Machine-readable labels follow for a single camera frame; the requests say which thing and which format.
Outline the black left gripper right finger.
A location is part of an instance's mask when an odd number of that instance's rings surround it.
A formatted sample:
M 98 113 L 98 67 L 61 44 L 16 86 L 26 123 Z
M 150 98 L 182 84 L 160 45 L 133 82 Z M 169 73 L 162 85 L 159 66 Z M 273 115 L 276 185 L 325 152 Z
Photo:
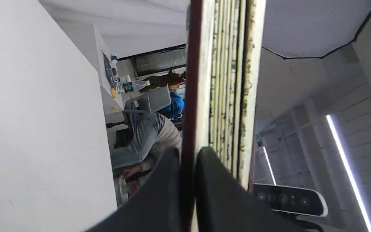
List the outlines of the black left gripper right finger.
M 195 164 L 195 200 L 200 232 L 304 232 L 247 192 L 210 147 Z

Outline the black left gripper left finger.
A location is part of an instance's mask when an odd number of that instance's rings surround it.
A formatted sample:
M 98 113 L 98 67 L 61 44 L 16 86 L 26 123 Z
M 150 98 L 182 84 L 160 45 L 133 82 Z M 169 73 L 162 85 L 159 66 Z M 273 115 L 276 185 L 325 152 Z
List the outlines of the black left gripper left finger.
M 179 232 L 180 160 L 178 149 L 171 147 L 140 189 L 90 232 Z

